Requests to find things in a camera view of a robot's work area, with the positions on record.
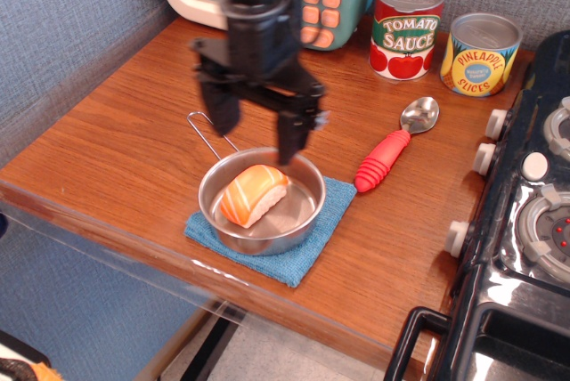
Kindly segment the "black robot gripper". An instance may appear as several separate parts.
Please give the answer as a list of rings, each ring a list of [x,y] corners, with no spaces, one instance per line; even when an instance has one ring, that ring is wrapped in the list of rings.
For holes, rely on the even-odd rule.
[[[320,108],[324,85],[298,60],[299,10],[275,7],[228,12],[226,39],[197,38],[198,80],[202,100],[218,135],[240,122],[240,101],[275,112],[279,164],[286,166],[306,146],[314,127],[327,124]]]

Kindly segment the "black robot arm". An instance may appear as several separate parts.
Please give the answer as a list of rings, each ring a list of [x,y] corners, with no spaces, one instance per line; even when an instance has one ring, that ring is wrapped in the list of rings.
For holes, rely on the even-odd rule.
[[[240,102],[277,115],[279,163],[289,164],[326,121],[325,88],[300,63],[302,0],[219,0],[227,38],[197,38],[201,97],[216,132],[240,121]]]

